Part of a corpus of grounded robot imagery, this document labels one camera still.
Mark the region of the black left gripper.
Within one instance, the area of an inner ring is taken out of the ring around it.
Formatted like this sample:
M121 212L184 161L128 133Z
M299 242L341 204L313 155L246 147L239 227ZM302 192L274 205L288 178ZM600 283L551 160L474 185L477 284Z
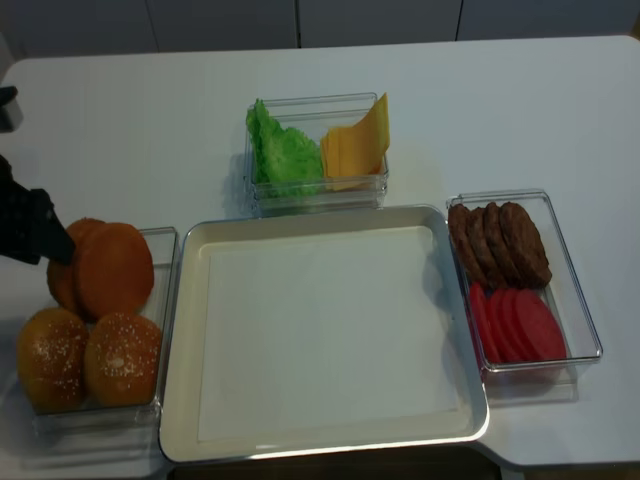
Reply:
M48 258L60 264L70 264L76 244L52 207L45 190L29 190L15 180L2 181L1 255L37 265L43 254L35 246L34 236L39 226L48 221Z

